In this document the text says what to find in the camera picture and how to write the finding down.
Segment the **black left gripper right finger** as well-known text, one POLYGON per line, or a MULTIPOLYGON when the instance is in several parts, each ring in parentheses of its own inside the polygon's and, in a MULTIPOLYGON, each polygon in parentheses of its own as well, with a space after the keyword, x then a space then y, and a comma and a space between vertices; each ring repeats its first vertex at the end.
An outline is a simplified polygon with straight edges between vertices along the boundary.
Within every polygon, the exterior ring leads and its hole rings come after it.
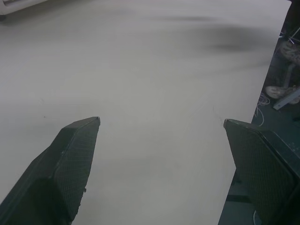
POLYGON ((226 119, 236 174, 263 225, 300 223, 300 158, 273 131, 226 119))

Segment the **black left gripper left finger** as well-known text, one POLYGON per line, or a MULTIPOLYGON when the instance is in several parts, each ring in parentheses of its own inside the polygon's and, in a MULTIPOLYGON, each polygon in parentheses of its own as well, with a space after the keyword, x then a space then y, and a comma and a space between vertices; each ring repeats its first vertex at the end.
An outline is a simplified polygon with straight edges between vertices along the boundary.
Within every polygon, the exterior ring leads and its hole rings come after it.
POLYGON ((70 225, 91 171, 99 117, 75 121, 26 168, 0 205, 2 225, 70 225))

